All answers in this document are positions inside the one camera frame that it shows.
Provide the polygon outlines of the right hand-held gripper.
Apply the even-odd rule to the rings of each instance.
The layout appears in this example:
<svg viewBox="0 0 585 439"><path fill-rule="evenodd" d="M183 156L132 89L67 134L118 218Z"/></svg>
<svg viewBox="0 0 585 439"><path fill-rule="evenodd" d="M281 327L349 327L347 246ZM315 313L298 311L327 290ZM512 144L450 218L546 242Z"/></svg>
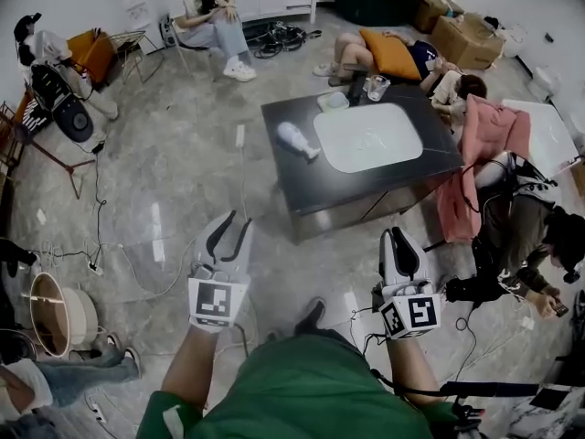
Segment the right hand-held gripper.
<svg viewBox="0 0 585 439"><path fill-rule="evenodd" d="M383 231L378 272L384 285L377 311L390 339L419 337L441 326L441 297L426 279L426 252L402 228ZM396 284L398 275L413 282Z"/></svg>

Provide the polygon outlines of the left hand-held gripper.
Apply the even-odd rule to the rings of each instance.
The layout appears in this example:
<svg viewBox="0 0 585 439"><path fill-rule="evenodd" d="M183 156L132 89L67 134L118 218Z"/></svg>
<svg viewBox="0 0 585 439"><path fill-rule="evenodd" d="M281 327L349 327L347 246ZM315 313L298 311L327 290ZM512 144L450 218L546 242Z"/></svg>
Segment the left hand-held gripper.
<svg viewBox="0 0 585 439"><path fill-rule="evenodd" d="M248 272L254 223L241 229L233 253L218 258L215 249L232 224L236 210L213 219L197 236L197 260L187 278L189 323L209 333L232 327L250 287Z"/></svg>

